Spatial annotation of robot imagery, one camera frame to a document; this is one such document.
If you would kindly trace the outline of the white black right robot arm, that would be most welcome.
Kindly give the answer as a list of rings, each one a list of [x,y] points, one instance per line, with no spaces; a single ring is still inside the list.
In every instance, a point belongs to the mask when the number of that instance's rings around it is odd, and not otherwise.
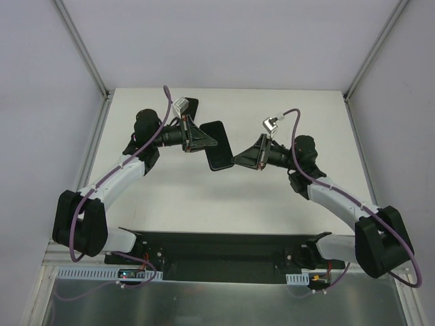
[[[286,149],[261,134],[254,145],[231,160],[254,170],[268,165],[286,169],[297,194],[324,207],[353,231],[350,236],[322,232],[310,237],[293,253],[294,263],[310,270],[330,260],[357,263],[367,275],[378,278],[410,261],[414,250],[398,210],[352,202],[320,171],[316,159],[315,141],[310,136],[297,136]]]

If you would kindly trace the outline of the black smartphone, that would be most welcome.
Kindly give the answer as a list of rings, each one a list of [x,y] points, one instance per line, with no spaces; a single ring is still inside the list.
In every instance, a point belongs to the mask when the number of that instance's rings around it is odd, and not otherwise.
[[[205,149],[210,170],[217,172],[232,168],[233,154],[224,124],[221,121],[208,122],[201,124],[200,129],[217,142],[217,145]]]

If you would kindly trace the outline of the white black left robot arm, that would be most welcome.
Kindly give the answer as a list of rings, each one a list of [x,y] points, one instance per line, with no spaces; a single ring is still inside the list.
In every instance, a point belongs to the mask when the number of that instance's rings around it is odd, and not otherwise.
[[[144,249],[136,243],[136,233],[109,227],[108,208],[128,187],[151,171],[160,157],[159,148],[179,145],[184,152],[192,153],[217,143],[189,115],[181,116],[177,125],[170,126],[154,110],[140,111],[130,142],[109,172],[79,191],[66,190],[59,196],[53,241],[81,256],[118,251],[128,264],[139,263]]]

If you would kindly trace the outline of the black phone case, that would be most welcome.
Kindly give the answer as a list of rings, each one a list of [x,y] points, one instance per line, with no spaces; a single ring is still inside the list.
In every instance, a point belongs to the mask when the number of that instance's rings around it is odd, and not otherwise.
[[[187,98],[189,100],[189,106],[180,117],[180,125],[184,123],[184,118],[189,117],[192,121],[195,120],[196,112],[198,110],[199,101],[197,98]]]

